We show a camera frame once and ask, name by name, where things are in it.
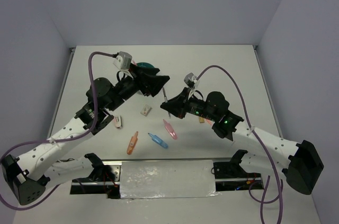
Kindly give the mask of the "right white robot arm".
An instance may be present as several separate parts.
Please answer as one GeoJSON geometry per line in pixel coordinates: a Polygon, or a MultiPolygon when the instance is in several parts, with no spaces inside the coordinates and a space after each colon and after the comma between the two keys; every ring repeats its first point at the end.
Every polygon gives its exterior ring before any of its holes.
{"type": "Polygon", "coordinates": [[[230,140],[230,148],[235,151],[230,171],[236,177],[246,173],[278,174],[297,192],[310,195],[324,169],[314,144],[287,140],[250,127],[229,110],[229,102],[221,92],[210,92],[203,101],[189,96],[186,87],[160,107],[179,119],[189,113],[212,121],[215,134],[230,140]]]}

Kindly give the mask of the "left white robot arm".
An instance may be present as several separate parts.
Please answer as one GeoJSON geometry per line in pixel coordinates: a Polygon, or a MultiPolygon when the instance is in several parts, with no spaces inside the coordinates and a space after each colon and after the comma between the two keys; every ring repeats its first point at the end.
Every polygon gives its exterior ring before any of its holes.
{"type": "Polygon", "coordinates": [[[62,158],[103,130],[114,118],[110,112],[137,92],[156,96],[170,79],[159,75],[159,71],[131,65],[129,75],[116,85],[104,77],[95,79],[86,92],[87,103],[65,126],[25,154],[6,155],[1,160],[4,179],[19,204],[31,208],[45,190],[74,179],[98,181],[106,176],[114,179],[112,169],[94,153],[78,159],[62,158]]]}

